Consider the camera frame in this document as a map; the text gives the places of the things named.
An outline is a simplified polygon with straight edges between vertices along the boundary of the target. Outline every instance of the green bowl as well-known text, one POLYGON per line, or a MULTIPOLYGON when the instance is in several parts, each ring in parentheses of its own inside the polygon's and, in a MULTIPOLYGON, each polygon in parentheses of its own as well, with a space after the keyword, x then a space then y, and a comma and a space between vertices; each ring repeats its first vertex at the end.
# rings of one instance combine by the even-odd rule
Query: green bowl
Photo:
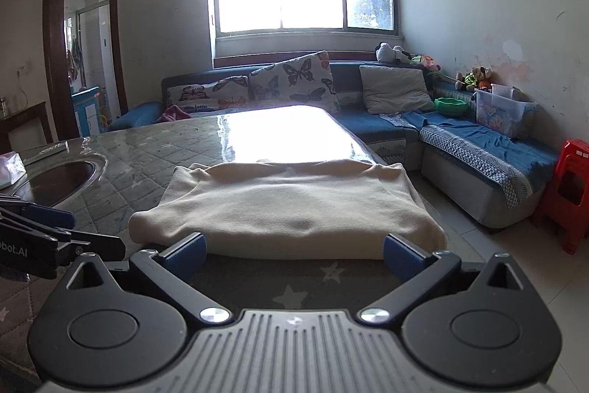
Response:
POLYGON ((439 113, 448 117, 460 117, 468 110, 468 104, 465 101, 442 97, 434 100, 434 105, 439 113))

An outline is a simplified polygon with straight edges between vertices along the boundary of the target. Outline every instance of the doorway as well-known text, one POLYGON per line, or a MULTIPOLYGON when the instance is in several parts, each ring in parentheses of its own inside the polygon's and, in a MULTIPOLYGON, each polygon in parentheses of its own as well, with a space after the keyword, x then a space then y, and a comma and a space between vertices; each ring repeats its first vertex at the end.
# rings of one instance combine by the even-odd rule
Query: doorway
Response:
POLYGON ((60 140, 105 132, 127 113, 117 0, 43 0, 43 46, 60 140))

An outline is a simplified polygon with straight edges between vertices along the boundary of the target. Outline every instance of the red plastic stool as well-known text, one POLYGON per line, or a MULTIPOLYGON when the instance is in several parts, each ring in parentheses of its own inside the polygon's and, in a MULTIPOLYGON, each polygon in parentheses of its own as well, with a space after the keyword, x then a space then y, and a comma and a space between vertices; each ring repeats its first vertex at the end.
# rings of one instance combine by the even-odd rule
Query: red plastic stool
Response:
POLYGON ((537 223, 544 216, 567 231, 562 249, 574 254, 589 228, 589 144, 586 142, 575 139, 564 144, 554 178, 532 222, 537 223))

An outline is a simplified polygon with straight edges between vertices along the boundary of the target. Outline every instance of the door frame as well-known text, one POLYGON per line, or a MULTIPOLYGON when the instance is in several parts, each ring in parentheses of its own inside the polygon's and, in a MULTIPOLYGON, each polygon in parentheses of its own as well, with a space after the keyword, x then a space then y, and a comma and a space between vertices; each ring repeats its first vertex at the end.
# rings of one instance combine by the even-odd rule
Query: door frame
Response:
MULTIPOLYGON (((110 0, 111 45, 113 47, 114 76, 121 115, 128 109, 127 94, 123 79, 121 46, 119 38, 118 0, 110 0)), ((43 50, 45 73, 51 101, 51 112, 59 140, 80 136, 75 120, 67 76, 66 38, 64 36, 64 0, 43 0, 43 50)))

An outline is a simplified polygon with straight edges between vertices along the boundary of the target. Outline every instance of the butterfly pillow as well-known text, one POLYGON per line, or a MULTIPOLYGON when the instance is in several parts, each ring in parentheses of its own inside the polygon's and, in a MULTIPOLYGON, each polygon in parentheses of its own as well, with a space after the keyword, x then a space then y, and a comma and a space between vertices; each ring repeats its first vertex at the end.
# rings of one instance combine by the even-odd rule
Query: butterfly pillow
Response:
POLYGON ((327 52, 317 52, 255 70, 250 83, 257 106, 307 104, 340 111, 327 52))
POLYGON ((186 113, 247 108, 247 76, 233 76, 210 84, 177 85, 168 88, 166 107, 176 104, 186 113))

